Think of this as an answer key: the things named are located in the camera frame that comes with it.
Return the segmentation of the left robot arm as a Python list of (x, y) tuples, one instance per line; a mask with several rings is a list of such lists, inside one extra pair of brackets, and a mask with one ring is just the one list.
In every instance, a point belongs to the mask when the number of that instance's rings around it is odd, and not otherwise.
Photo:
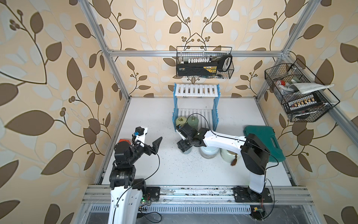
[(143, 155), (157, 155), (163, 138), (149, 146), (141, 141), (121, 141), (114, 147), (115, 161), (110, 174), (111, 205), (109, 224), (134, 224), (143, 200), (145, 179), (135, 179), (134, 163)]

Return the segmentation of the blue white wooden shelf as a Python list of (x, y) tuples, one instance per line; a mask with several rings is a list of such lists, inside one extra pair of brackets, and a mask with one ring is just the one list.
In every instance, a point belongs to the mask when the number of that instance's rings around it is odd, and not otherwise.
[(215, 131), (219, 124), (218, 104), (221, 92), (219, 85), (175, 84), (173, 88), (174, 109), (173, 126), (179, 125), (179, 118), (193, 123), (189, 118), (197, 118), (198, 128), (205, 127)]

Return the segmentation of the green plastic tool case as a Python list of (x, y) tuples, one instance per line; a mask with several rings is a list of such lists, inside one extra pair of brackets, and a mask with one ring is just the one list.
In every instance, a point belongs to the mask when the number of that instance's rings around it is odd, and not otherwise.
[(244, 135), (248, 136), (251, 133), (255, 134), (272, 154), (272, 156), (269, 157), (269, 162), (276, 162), (275, 158), (278, 160), (278, 162), (285, 161), (286, 157), (279, 147), (275, 132), (272, 127), (246, 126), (244, 128)]

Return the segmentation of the yellow-green small tea canister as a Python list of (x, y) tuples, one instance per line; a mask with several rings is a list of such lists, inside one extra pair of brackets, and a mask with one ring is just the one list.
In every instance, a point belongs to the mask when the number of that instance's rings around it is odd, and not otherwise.
[(186, 117), (183, 117), (183, 116), (180, 116), (178, 117), (176, 120), (175, 120), (175, 126), (183, 126), (185, 125), (187, 122), (187, 118)]

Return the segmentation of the white painted porcelain jar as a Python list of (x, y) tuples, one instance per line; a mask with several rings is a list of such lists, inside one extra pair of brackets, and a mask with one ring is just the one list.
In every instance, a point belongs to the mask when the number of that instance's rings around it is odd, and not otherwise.
[(200, 147), (199, 152), (202, 157), (205, 159), (215, 158), (220, 151), (219, 147)]

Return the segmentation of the socket bit set tray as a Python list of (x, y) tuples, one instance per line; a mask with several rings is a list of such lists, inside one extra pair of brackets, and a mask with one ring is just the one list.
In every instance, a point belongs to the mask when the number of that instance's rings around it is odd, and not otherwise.
[(290, 112), (299, 112), (322, 105), (323, 102), (317, 94), (311, 94), (287, 103)]

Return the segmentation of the white folded paper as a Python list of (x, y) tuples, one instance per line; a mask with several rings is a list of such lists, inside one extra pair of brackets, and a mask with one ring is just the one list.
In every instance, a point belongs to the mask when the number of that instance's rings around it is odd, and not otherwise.
[(325, 90), (333, 87), (334, 84), (330, 85), (321, 85), (317, 83), (295, 83), (291, 84), (288, 88), (295, 92), (300, 92), (301, 94), (308, 94), (318, 90)]

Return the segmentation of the cream jar with brown lid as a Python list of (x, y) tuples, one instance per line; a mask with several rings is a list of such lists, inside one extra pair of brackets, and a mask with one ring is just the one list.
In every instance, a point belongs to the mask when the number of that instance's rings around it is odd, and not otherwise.
[(241, 154), (237, 154), (225, 149), (220, 150), (220, 155), (222, 159), (229, 163), (231, 166), (235, 166), (237, 162), (241, 159)]

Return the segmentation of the aluminium cage frame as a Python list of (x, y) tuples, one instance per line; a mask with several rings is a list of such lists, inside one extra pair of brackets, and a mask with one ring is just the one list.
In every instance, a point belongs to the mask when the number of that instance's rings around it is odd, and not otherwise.
[[(218, 17), (230, 15), (231, 25), (238, 23), (234, 1), (206, 1), (210, 16), (203, 18), (202, 32), (190, 26), (192, 16), (185, 14), (180, 1), (163, 1), (163, 13), (172, 21), (169, 28), (175, 35), (184, 29), (182, 44), (168, 51), (105, 46), (105, 55), (115, 76), (122, 79), (116, 65), (118, 58), (162, 56), (168, 66), (176, 66), (205, 58), (217, 61), (231, 54), (227, 72), (210, 75), (203, 67), (194, 66), (185, 74), (176, 73), (188, 85), (199, 80), (233, 80), (229, 88), (235, 98), (252, 91), (252, 80), (263, 81), (256, 100), (264, 100), (267, 118), (276, 120), (282, 132), (279, 139), (295, 137), (289, 162), (311, 173), (318, 180), (352, 182), (358, 179), (358, 3), (357, 1), (270, 1), (273, 15), (255, 14), (258, 1), (249, 3), (250, 11), (242, 14), (248, 22), (239, 49), (223, 46), (223, 27)], [(288, 102), (293, 95), (284, 95), (273, 83), (274, 75), (301, 75), (332, 88), (318, 92), (323, 103), (291, 112)]]

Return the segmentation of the green small tea canister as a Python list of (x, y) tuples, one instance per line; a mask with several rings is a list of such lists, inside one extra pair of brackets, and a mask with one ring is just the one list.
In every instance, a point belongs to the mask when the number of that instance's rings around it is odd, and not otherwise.
[(199, 119), (196, 116), (190, 116), (187, 118), (187, 124), (192, 127), (193, 129), (198, 129), (199, 126)]

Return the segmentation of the blue small tea canister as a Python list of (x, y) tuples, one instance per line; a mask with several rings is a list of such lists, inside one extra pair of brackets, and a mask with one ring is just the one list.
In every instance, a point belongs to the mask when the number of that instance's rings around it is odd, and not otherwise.
[(192, 151), (192, 146), (183, 146), (181, 148), (181, 152), (183, 154), (189, 154), (189, 153), (191, 153), (191, 151)]

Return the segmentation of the red cube block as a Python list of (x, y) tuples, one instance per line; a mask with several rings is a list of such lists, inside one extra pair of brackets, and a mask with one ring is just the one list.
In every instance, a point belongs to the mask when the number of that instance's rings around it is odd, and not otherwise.
[(127, 142), (128, 144), (132, 144), (132, 142), (131, 142), (131, 140), (129, 140), (129, 139), (120, 139), (119, 141), (118, 141), (119, 143), (120, 142)]

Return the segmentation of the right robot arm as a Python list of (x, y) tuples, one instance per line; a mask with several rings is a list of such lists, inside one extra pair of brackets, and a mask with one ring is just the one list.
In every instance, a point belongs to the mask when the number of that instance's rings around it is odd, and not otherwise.
[(177, 142), (178, 148), (185, 152), (191, 147), (215, 147), (239, 154), (249, 171), (249, 186), (235, 187), (234, 193), (240, 196), (239, 202), (272, 202), (264, 193), (267, 188), (266, 173), (269, 158), (272, 156), (269, 149), (255, 135), (232, 136), (212, 131), (209, 128), (196, 130), (188, 124), (178, 125), (176, 132), (182, 140)]

